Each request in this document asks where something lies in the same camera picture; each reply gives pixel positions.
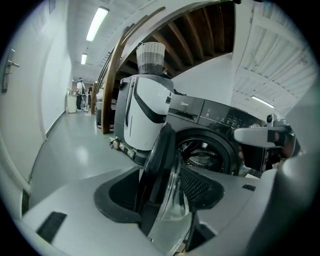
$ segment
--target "floor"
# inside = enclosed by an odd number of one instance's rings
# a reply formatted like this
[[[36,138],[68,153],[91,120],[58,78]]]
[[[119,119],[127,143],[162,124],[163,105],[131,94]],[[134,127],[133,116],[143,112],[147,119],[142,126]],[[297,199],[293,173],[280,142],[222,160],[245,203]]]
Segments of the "floor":
[[[113,134],[103,135],[96,127],[95,115],[64,114],[35,161],[29,207],[73,181],[136,166],[127,155],[109,146],[110,136]]]

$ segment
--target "laundry basket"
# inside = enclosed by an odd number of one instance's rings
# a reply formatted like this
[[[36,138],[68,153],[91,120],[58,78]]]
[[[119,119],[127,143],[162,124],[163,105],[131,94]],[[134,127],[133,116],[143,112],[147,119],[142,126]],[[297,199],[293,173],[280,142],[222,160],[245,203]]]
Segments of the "laundry basket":
[[[160,75],[164,70],[165,50],[160,42],[140,42],[136,49],[139,74]]]

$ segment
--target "white wall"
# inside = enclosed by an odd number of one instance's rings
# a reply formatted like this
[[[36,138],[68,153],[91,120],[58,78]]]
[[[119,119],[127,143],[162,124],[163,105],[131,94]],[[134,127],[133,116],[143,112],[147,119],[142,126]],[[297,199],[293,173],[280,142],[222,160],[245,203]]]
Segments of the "white wall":
[[[0,199],[12,218],[21,219],[22,188],[0,162]]]
[[[197,65],[172,81],[179,93],[230,105],[234,88],[232,53]]]
[[[44,69],[41,112],[45,132],[65,111],[65,95],[72,84],[72,62],[68,49],[67,17],[52,41]]]
[[[46,139],[41,105],[42,87],[45,93],[49,86],[44,79],[47,62],[50,61],[50,71],[54,74],[59,73],[56,69],[61,72],[64,69],[68,72],[70,69],[68,57],[57,58],[54,63],[51,62],[51,49],[56,48],[54,38],[61,32],[62,23],[66,22],[67,9],[68,1],[57,0],[56,8],[50,14],[49,2],[43,2],[21,25],[9,45],[16,51],[13,62],[20,67],[11,68],[8,91],[0,94],[0,132],[3,146],[6,147],[15,169],[27,182],[41,145]],[[59,77],[67,80],[70,76],[67,72],[60,73]],[[60,94],[61,90],[58,87],[54,95]],[[50,120],[45,121],[46,126],[55,119],[54,116],[61,113],[59,111],[62,100],[64,101],[64,98],[51,101],[56,112]]]

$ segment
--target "white robot body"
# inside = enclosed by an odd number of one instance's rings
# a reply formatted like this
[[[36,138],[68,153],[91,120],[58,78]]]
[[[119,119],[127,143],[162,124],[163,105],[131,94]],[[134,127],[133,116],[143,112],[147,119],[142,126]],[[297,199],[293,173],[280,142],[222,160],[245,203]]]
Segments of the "white robot body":
[[[131,79],[124,121],[125,142],[150,151],[166,121],[172,92],[148,77]]]

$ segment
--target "wheel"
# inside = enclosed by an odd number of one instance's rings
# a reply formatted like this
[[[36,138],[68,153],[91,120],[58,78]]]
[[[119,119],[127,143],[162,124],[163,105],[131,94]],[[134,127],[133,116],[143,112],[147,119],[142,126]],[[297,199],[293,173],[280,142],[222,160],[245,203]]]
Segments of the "wheel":
[[[235,145],[215,131],[192,128],[176,133],[175,148],[184,165],[238,175],[241,160]]]
[[[113,142],[112,142],[112,145],[113,145],[113,147],[116,149],[116,150],[118,150],[119,149],[119,147],[120,147],[120,142],[119,142],[119,140],[114,140]]]

